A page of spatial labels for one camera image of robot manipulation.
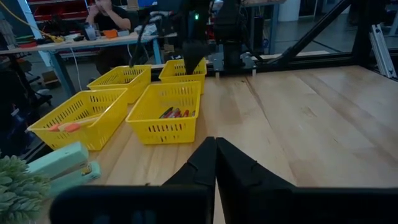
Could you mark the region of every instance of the shelf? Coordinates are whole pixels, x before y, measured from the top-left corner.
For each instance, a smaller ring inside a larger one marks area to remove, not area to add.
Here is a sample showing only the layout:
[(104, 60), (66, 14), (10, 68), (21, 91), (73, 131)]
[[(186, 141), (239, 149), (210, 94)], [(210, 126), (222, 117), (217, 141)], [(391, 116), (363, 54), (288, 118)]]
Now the shelf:
[(44, 1), (34, 1), (28, 2), (30, 6), (38, 5), (38, 4), (50, 4), (50, 3), (60, 3), (60, 2), (71, 2), (71, 1), (82, 1), (82, 0), (44, 0)]
[[(60, 54), (61, 58), (73, 58), (72, 53), (64, 53)], [(92, 51), (92, 52), (75, 52), (75, 57), (88, 57), (88, 56), (95, 56), (98, 55), (98, 51)]]
[[(86, 19), (86, 17), (76, 17), (76, 18), (68, 18), (68, 19), (62, 19), (63, 21), (76, 21), (76, 20), (82, 20), (82, 19)], [(41, 23), (44, 23), (44, 22), (47, 22), (48, 20), (46, 20), (46, 21), (36, 21), (36, 23), (37, 24), (41, 24)]]

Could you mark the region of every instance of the orange object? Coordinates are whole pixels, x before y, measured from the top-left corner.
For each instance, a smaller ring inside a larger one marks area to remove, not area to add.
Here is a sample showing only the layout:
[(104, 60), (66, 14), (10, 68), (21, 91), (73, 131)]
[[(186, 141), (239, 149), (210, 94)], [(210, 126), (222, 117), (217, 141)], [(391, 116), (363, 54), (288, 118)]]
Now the orange object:
[(105, 37), (108, 39), (112, 39), (118, 37), (118, 31), (116, 29), (113, 30), (104, 30)]
[(74, 121), (66, 124), (55, 124), (51, 128), (49, 128), (49, 131), (66, 131), (66, 132), (74, 132), (79, 130), (82, 126), (86, 124), (92, 124), (94, 123), (97, 119), (99, 118), (99, 115), (94, 115), (90, 116), (84, 119), (81, 119), (79, 121)]
[(79, 129), (80, 129), (80, 124), (78, 124), (78, 123), (69, 124), (68, 126), (65, 127), (65, 131), (69, 132), (69, 133), (72, 133)]

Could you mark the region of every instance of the plastic basket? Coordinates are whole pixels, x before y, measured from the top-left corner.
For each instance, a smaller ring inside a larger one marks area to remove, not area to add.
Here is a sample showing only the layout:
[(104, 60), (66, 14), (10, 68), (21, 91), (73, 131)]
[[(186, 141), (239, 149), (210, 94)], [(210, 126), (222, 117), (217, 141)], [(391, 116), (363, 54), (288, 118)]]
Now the plastic basket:
[(150, 84), (150, 65), (119, 66), (87, 85), (91, 90), (127, 88), (127, 102), (134, 103)]
[[(28, 127), (53, 150), (80, 141), (91, 151), (101, 150), (127, 115), (126, 89), (81, 91)], [(91, 125), (68, 133), (51, 132), (65, 124), (100, 114)]]
[[(143, 144), (185, 143), (195, 140), (200, 105), (200, 82), (149, 85), (130, 111), (126, 122)], [(189, 110), (187, 118), (159, 117), (171, 106)]]
[(193, 71), (192, 75), (187, 75), (185, 71), (184, 60), (169, 60), (159, 75), (162, 83), (192, 82), (201, 83), (200, 93), (205, 91), (205, 77), (207, 74), (206, 59), (203, 58)]

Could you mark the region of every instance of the wooden table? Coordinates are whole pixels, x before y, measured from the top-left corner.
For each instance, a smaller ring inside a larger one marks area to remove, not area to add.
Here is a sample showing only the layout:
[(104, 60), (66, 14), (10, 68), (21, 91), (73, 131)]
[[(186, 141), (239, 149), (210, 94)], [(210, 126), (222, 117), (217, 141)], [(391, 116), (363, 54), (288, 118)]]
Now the wooden table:
[[(207, 136), (221, 136), (298, 186), (398, 185), (398, 83), (361, 67), (207, 78), (193, 144), (144, 146), (123, 123), (97, 185), (161, 185)], [(215, 223), (224, 223), (216, 194)]]
[[(55, 73), (57, 74), (58, 79), (60, 80), (61, 85), (64, 88), (65, 93), (67, 94), (67, 97), (70, 98), (76, 93), (76, 90), (72, 81), (70, 80), (63, 59), (57, 53), (59, 50), (71, 50), (71, 49), (78, 50), (78, 49), (92, 49), (99, 47), (110, 47), (117, 45), (136, 44), (137, 41), (138, 41), (138, 34), (133, 32), (128, 36), (117, 37), (113, 39), (102, 37), (97, 40), (82, 40), (79, 42), (75, 42), (73, 40), (67, 40), (62, 43), (43, 44), (43, 45), (38, 45), (37, 47), (30, 47), (26, 49), (16, 48), (12, 50), (0, 50), (0, 55), (16, 54), (21, 52), (38, 52), (38, 51), (48, 52), (50, 55), (52, 67), (55, 70)], [(142, 43), (146, 43), (149, 41), (153, 41), (156, 63), (162, 63), (162, 59), (160, 57), (159, 44), (157, 42), (157, 36), (142, 37), (141, 40)]]

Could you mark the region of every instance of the table leg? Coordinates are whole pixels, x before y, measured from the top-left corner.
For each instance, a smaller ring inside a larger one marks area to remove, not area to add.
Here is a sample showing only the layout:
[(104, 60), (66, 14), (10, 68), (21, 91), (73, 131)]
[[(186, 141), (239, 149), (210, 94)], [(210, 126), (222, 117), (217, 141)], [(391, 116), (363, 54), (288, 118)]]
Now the table leg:
[(275, 54), (275, 41), (279, 17), (279, 4), (274, 4), (272, 10), (271, 26), (269, 27), (268, 54)]
[(153, 40), (153, 48), (154, 48), (154, 53), (155, 53), (155, 63), (157, 65), (162, 64), (162, 56), (160, 55), (160, 47), (157, 39)]
[(392, 23), (389, 36), (395, 36), (397, 34), (398, 29), (398, 12), (396, 12), (396, 17), (394, 18), (394, 22)]
[(68, 70), (65, 67), (65, 64), (61, 58), (61, 55), (56, 52), (50, 52), (51, 64), (55, 70), (55, 73), (58, 76), (58, 79), (61, 82), (62, 88), (67, 93), (67, 97), (72, 97), (75, 93), (75, 86), (73, 86), (72, 81), (70, 80)]
[(254, 50), (254, 7), (250, 7), (250, 48)]

